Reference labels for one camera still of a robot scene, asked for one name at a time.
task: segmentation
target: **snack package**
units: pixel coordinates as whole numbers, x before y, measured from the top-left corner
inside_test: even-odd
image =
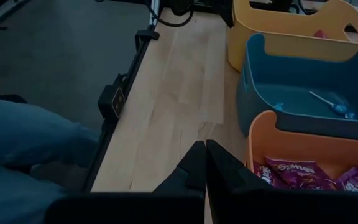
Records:
[[[270,185],[278,188],[288,188],[288,185],[271,168],[254,161],[254,174]]]
[[[338,190],[358,192],[358,167],[353,167],[336,181]]]
[[[334,183],[315,162],[292,162],[266,158],[291,189],[332,190]]]

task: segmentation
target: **blue basket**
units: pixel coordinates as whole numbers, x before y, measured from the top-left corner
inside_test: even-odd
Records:
[[[358,53],[345,62],[268,55],[265,39],[247,42],[247,58],[237,87],[241,131],[248,136],[253,119],[265,110],[277,114],[277,128],[298,133],[358,139]],[[345,105],[355,119],[336,114],[313,91]]]

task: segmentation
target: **orange basket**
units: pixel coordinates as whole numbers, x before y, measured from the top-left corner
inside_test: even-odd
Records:
[[[227,58],[241,71],[248,38],[260,32],[265,36],[268,54],[344,61],[358,52],[358,40],[351,42],[345,27],[358,32],[358,11],[342,0],[330,0],[315,14],[306,16],[254,9],[250,0],[233,0],[234,27],[227,30]],[[322,30],[327,39],[314,37]]]
[[[316,161],[332,179],[358,166],[358,140],[292,133],[275,127],[276,114],[264,111],[251,124],[244,164],[254,172],[254,161],[265,157],[289,161]]]

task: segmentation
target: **wood grain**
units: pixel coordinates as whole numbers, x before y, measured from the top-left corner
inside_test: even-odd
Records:
[[[181,21],[170,10],[162,17]],[[160,40],[149,44],[93,192],[153,191],[199,139],[215,139],[243,159],[239,74],[226,60],[225,29],[219,16],[198,12],[185,27],[156,27]]]

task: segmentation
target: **denim fabric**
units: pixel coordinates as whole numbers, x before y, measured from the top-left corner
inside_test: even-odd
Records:
[[[64,196],[53,183],[3,166],[50,161],[89,166],[99,133],[38,106],[0,100],[0,223],[41,223],[53,201]]]

